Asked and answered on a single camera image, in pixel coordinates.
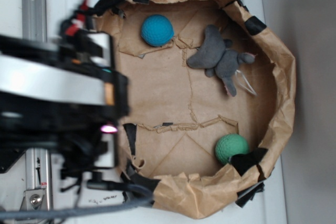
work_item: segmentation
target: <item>green ball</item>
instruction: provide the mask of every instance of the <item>green ball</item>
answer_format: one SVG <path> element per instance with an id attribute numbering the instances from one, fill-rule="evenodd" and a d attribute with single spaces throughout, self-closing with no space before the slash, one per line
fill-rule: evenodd
<path id="1" fill-rule="evenodd" d="M 246 139 L 238 134 L 223 136 L 218 140 L 215 148 L 216 157 L 223 165 L 229 163 L 229 157 L 237 154 L 247 154 L 248 152 Z"/>

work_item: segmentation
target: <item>screw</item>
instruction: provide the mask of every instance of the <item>screw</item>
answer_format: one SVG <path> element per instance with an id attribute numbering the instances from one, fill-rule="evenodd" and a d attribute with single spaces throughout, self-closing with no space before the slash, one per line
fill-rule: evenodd
<path id="1" fill-rule="evenodd" d="M 37 204 L 41 203 L 41 201 L 42 201 L 41 197 L 37 194 L 32 195 L 30 198 L 30 203 L 33 206 L 36 206 Z"/>

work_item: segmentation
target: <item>gray wall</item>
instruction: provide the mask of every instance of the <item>gray wall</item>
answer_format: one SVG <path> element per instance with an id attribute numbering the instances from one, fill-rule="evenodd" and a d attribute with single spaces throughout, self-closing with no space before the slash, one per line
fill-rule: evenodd
<path id="1" fill-rule="evenodd" d="M 336 221 L 336 0 L 263 0 L 297 57 L 296 121 L 282 155 L 289 224 Z"/>

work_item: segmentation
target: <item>metal bracket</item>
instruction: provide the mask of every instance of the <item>metal bracket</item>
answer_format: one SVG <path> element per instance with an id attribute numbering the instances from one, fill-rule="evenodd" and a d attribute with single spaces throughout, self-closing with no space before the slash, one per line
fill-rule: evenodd
<path id="1" fill-rule="evenodd" d="M 22 0 L 23 38 L 47 41 L 46 0 Z M 26 151 L 26 181 L 21 210 L 52 208 L 50 153 L 43 149 Z M 48 220 L 18 220 L 16 223 L 43 223 Z"/>
<path id="2" fill-rule="evenodd" d="M 38 211 L 47 210 L 48 204 L 46 200 L 45 189 L 27 190 L 24 192 L 24 198 L 20 207 L 20 211 Z M 15 224 L 37 224 L 44 223 L 46 220 L 16 220 Z"/>

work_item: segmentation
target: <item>gray plush toy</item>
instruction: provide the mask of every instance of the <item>gray plush toy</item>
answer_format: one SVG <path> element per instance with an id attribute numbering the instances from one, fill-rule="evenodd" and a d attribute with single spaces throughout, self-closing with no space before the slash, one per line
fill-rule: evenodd
<path id="1" fill-rule="evenodd" d="M 187 59 L 187 64 L 191 68 L 205 69 L 205 75 L 208 77 L 216 73 L 224 82 L 227 93 L 234 97 L 237 91 L 232 76 L 240 64 L 253 63 L 255 56 L 227 49 L 231 44 L 231 40 L 223 40 L 216 26 L 208 25 L 205 28 L 205 40 L 202 46 L 196 54 Z"/>

